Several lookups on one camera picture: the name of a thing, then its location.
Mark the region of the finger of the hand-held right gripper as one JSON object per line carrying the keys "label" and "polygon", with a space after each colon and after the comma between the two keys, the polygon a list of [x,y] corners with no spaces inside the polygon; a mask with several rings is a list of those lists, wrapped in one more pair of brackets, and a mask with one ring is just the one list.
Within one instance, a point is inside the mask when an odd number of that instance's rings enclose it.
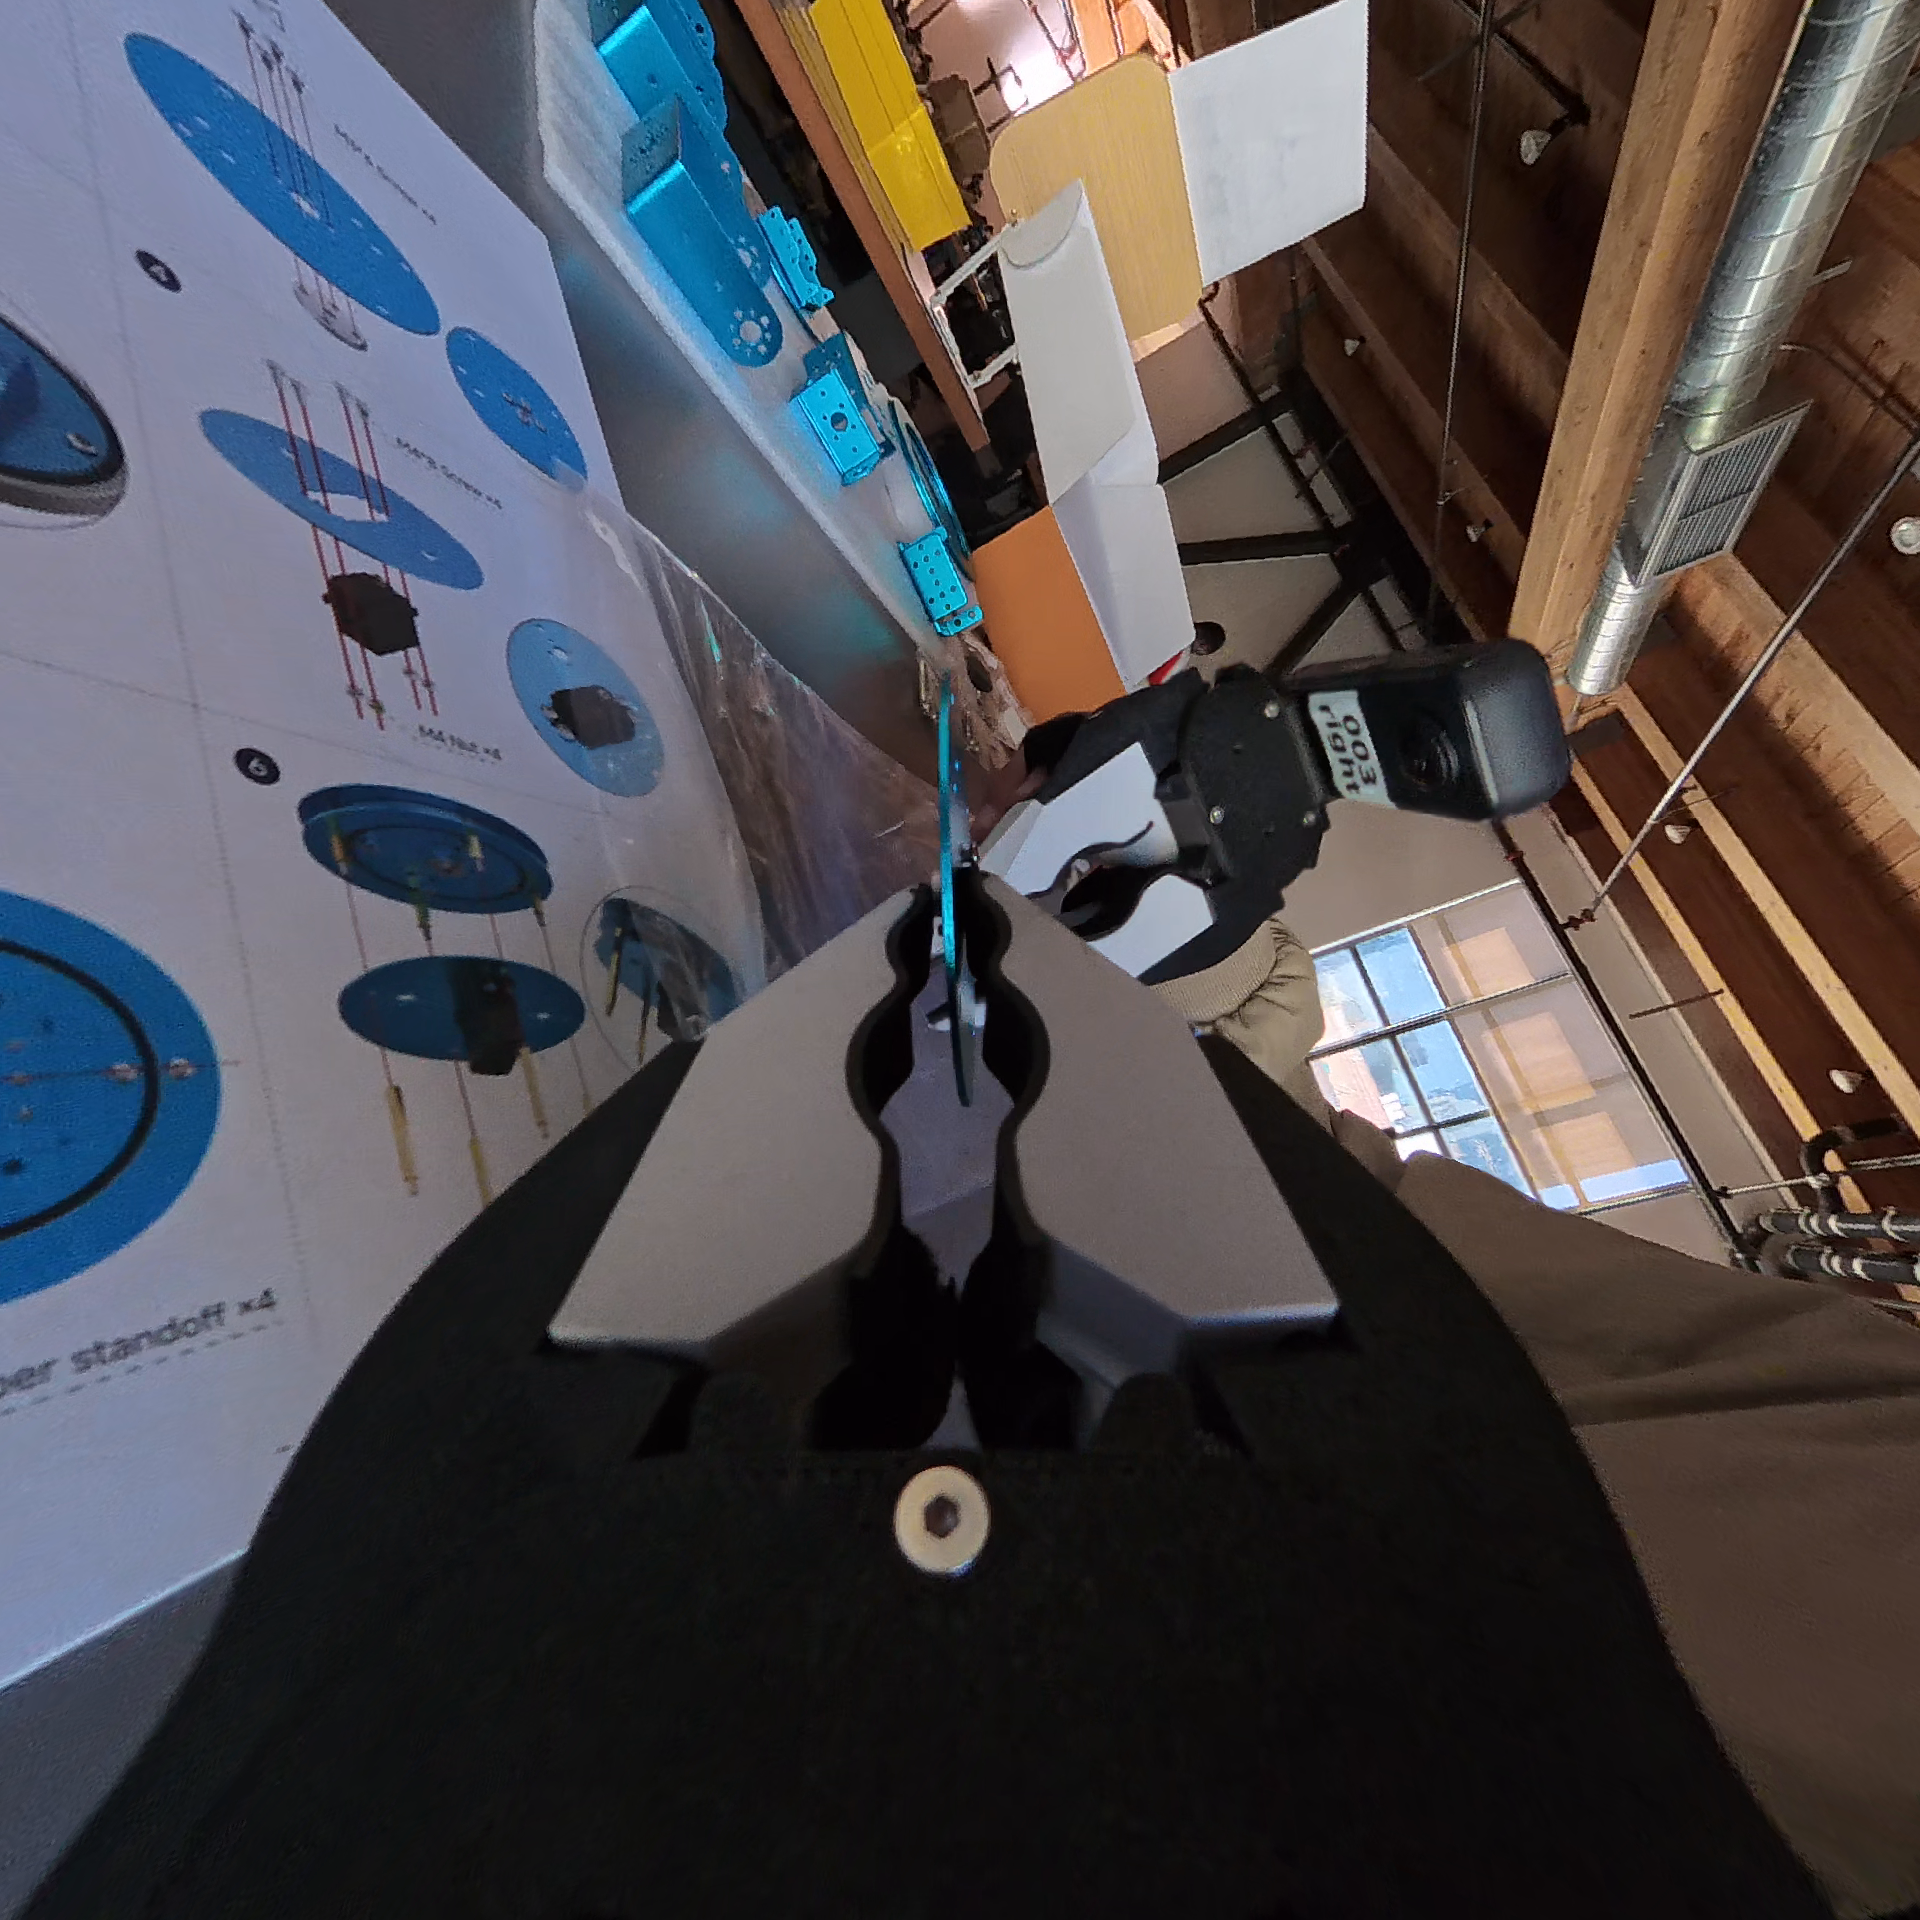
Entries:
{"label": "finger of the hand-held right gripper", "polygon": [[1249,879],[1205,883],[1176,868],[1093,868],[1070,885],[1070,931],[1133,977],[1216,965],[1256,925]]}
{"label": "finger of the hand-held right gripper", "polygon": [[1042,911],[1066,911],[1077,885],[1111,879],[1083,897],[1107,896],[1116,911],[1161,883],[1189,885],[1180,841],[1157,793],[1077,793],[1013,805],[982,843],[975,865]]}

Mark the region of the blue round metal plate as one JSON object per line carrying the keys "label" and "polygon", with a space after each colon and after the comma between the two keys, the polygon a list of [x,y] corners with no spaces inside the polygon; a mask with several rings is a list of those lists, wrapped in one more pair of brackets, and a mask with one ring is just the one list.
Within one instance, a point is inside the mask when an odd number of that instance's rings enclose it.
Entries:
{"label": "blue round metal plate", "polygon": [[972,1108],[978,1090],[987,1007],[978,993],[966,929],[959,917],[963,879],[972,875],[975,855],[963,765],[965,742],[948,672],[939,681],[936,714],[939,745],[939,868],[936,878],[939,899],[931,956],[942,974],[942,1012],[956,1095],[965,1108]]}

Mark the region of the person's right forearm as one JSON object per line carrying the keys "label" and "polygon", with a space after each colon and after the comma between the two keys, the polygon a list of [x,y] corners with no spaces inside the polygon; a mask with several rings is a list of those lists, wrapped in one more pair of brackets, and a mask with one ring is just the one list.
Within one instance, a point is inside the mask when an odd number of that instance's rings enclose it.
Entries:
{"label": "person's right forearm", "polygon": [[1570,1424],[1719,1445],[1816,1506],[1860,1496],[1916,1519],[1916,1330],[1843,1289],[1698,1261],[1600,1220],[1555,1214],[1439,1155],[1404,1162],[1383,1133],[1332,1111],[1309,1055],[1323,1007],[1308,948],[1264,919],[1225,959],[1156,984],[1201,1039],[1228,1042],[1328,1147],[1292,1127],[1283,1194],[1337,1252],[1446,1261],[1516,1337]]}

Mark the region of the pile of small screw bags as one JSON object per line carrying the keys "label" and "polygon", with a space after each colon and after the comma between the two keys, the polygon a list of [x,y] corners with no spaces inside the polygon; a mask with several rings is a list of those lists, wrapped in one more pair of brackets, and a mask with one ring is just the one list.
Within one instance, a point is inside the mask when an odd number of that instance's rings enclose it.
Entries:
{"label": "pile of small screw bags", "polygon": [[1031,715],[1020,704],[995,652],[974,632],[947,638],[918,652],[918,698],[931,723],[939,719],[942,686],[951,686],[951,731],[987,772],[1020,755]]}

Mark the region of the orange and white cardboard box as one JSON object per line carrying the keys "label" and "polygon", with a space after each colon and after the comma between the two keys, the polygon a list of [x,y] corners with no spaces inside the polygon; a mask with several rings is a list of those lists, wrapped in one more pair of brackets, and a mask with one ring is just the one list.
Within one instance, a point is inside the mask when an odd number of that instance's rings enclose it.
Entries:
{"label": "orange and white cardboard box", "polygon": [[1006,227],[995,261],[1046,501],[974,552],[974,574],[1006,685],[1042,723],[1180,672],[1193,620],[1086,187]]}

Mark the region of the clear plastic bag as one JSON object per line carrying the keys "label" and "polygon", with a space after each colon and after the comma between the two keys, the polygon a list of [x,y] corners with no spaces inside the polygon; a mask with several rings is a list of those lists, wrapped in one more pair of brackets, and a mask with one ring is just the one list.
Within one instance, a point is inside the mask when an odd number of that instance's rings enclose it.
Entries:
{"label": "clear plastic bag", "polygon": [[637,521],[617,519],[701,725],[753,879],[769,977],[939,862],[939,798],[773,660]]}

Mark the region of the large window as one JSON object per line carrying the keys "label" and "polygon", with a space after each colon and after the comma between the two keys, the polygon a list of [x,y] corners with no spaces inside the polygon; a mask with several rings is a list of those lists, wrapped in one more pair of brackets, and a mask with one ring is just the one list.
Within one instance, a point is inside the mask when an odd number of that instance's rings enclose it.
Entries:
{"label": "large window", "polygon": [[1695,1178],[1520,882],[1313,956],[1329,1108],[1550,1210],[1614,1216]]}

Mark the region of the yellow rounded sign board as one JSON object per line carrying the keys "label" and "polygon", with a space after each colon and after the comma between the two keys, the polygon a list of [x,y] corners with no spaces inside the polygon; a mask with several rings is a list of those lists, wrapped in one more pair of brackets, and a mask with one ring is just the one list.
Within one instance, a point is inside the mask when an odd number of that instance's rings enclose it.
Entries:
{"label": "yellow rounded sign board", "polygon": [[1147,51],[1115,61],[1006,118],[990,180],[1004,222],[1070,185],[1086,192],[1135,357],[1191,324],[1205,279],[1168,72]]}

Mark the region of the yellow storage bin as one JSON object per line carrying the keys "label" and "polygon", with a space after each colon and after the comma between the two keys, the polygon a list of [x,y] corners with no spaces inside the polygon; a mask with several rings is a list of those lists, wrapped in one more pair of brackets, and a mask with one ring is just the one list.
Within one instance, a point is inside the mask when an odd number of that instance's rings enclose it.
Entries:
{"label": "yellow storage bin", "polygon": [[884,2],[808,2],[803,20],[824,57],[830,96],[907,251],[924,253],[966,228],[968,204]]}

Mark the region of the assembly guide paper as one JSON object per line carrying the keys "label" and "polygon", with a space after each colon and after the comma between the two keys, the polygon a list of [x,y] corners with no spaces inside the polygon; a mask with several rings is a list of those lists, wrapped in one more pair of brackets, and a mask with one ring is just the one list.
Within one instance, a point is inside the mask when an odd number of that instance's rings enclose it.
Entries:
{"label": "assembly guide paper", "polygon": [[4,1682],[234,1562],[763,919],[535,227],[324,5],[4,5]]}

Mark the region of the white foam sheet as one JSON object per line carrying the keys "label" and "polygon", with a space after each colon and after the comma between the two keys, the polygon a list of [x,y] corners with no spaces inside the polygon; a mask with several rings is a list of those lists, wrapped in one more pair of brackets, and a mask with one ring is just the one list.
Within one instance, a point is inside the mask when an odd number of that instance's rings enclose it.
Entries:
{"label": "white foam sheet", "polygon": [[[750,173],[750,124],[743,113],[734,113],[743,96],[729,90],[721,70],[721,48],[715,38],[718,5],[701,5],[701,8],[711,23],[714,54],[726,90],[726,141],[738,156],[746,206],[756,217],[772,204],[781,206],[781,201],[763,195]],[[619,148],[627,128],[637,124],[637,113],[621,96],[591,48],[588,5],[535,7],[534,68],[545,185],[588,228],[621,280],[664,328],[669,343],[684,352],[701,390],[718,404],[721,418],[743,431],[752,455],[769,475],[772,519],[776,522],[799,521],[810,531],[820,533],[856,582],[873,593],[884,612],[904,625],[916,647],[937,648],[947,638],[939,638],[927,621],[900,562],[898,542],[916,541],[929,530],[945,530],[953,542],[963,542],[968,552],[968,538],[908,408],[870,367],[856,337],[839,324],[834,303],[808,318],[794,311],[773,280],[769,300],[781,317],[781,354],[767,367],[756,370],[729,359],[625,217],[619,197]],[[812,248],[834,300],[825,257],[813,244]],[[834,330],[849,337],[877,392],[891,402],[891,429],[898,437],[898,450],[849,490],[839,484],[812,433],[790,410],[794,390],[803,380],[806,351]]]}

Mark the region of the person's beige jacket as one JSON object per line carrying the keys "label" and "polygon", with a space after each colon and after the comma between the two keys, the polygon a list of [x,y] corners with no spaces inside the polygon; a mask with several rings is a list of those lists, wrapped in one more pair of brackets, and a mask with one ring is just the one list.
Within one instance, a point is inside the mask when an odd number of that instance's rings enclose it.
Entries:
{"label": "person's beige jacket", "polygon": [[1916,1456],[1767,1474],[1614,1457],[1673,1653],[1842,1915],[1916,1907]]}

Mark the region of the silver spiral air duct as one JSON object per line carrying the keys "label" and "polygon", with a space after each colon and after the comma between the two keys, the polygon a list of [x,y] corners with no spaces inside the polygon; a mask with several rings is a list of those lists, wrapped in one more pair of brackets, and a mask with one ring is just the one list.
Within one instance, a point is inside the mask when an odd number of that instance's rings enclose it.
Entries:
{"label": "silver spiral air duct", "polygon": [[1678,577],[1730,553],[1810,413],[1773,367],[1898,105],[1913,2],[1807,5],[1568,665],[1620,688]]}

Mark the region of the small blue angled bracket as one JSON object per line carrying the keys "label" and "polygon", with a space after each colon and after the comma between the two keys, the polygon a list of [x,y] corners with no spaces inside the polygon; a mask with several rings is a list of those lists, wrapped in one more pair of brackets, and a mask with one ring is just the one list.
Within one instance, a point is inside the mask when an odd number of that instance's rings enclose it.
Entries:
{"label": "small blue angled bracket", "polygon": [[767,263],[781,297],[796,313],[820,313],[833,303],[833,292],[820,279],[818,256],[803,224],[778,204],[756,215],[756,228],[765,239]]}

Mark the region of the large blue U bracket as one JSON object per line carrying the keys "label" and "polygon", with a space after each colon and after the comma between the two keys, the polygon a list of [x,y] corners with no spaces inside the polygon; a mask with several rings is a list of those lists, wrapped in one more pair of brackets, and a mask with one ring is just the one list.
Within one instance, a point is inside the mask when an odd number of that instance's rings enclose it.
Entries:
{"label": "large blue U bracket", "polygon": [[767,367],[783,345],[767,239],[750,213],[738,156],[699,108],[669,94],[627,128],[619,197],[724,354]]}
{"label": "large blue U bracket", "polygon": [[726,141],[726,90],[714,54],[711,23],[695,2],[588,2],[588,32],[621,96],[634,108],[643,133],[637,152],[661,152],[667,121],[674,115],[699,121],[741,176]]}

